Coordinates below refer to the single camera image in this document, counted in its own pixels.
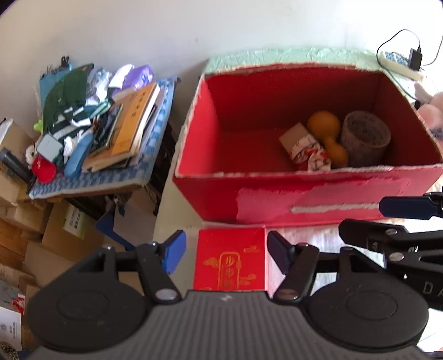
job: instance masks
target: red box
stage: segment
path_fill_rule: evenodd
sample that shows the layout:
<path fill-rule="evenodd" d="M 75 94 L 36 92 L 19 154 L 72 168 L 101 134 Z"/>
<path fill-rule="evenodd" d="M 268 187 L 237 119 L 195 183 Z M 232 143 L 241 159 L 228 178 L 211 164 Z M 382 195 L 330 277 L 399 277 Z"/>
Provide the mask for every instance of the red box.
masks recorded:
<path fill-rule="evenodd" d="M 291 226 L 377 219 L 383 196 L 419 196 L 443 173 L 437 143 L 382 72 L 278 65 L 200 80 L 174 182 L 209 221 Z M 355 110 L 390 128 L 383 165 L 294 171 L 279 136 L 318 110 Z"/>
<path fill-rule="evenodd" d="M 266 290 L 264 228 L 206 229 L 198 233 L 194 290 Z"/>

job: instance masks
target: white wall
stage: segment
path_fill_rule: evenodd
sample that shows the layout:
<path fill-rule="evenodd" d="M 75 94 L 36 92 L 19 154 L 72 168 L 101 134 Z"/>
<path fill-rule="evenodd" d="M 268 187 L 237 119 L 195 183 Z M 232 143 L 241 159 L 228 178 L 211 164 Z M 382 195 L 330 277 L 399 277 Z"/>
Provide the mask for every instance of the white wall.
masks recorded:
<path fill-rule="evenodd" d="M 407 27 L 428 62 L 442 20 L 438 0 L 16 0 L 0 17 L 0 116 L 32 133 L 34 87 L 62 55 L 109 70 L 149 63 L 157 77 L 181 76 L 177 123 L 210 56 L 292 45 L 376 49 Z M 416 46 L 403 33 L 387 50 L 409 54 Z"/>

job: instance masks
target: snack package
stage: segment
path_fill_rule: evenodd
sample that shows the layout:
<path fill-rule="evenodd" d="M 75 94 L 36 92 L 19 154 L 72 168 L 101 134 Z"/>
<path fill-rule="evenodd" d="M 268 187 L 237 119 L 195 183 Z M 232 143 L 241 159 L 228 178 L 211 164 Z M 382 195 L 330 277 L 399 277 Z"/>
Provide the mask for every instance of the snack package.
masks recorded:
<path fill-rule="evenodd" d="M 296 170 L 329 171 L 331 160 L 325 149 L 306 128 L 298 123 L 279 138 Z"/>

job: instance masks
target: orange book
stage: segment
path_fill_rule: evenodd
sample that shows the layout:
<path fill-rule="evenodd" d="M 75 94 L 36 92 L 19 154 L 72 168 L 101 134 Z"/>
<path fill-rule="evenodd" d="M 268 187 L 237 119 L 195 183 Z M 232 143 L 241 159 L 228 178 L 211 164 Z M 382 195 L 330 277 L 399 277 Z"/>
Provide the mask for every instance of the orange book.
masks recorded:
<path fill-rule="evenodd" d="M 143 129 L 159 94 L 160 87 L 153 82 L 135 93 L 117 101 L 113 107 L 123 105 L 116 119 L 109 147 L 97 155 L 88 155 L 82 169 L 97 171 L 134 156 L 140 147 Z"/>
<path fill-rule="evenodd" d="M 200 230 L 194 290 L 267 290 L 266 260 L 264 228 Z"/>

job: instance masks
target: red round object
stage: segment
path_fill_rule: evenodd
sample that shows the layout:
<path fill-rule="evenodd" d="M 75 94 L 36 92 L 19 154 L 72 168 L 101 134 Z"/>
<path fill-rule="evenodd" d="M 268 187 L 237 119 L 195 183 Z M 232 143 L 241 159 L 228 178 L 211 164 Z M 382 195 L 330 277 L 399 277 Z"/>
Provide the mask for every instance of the red round object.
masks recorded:
<path fill-rule="evenodd" d="M 47 184 L 54 180 L 57 168 L 43 156 L 37 155 L 32 163 L 32 172 L 42 184 Z"/>

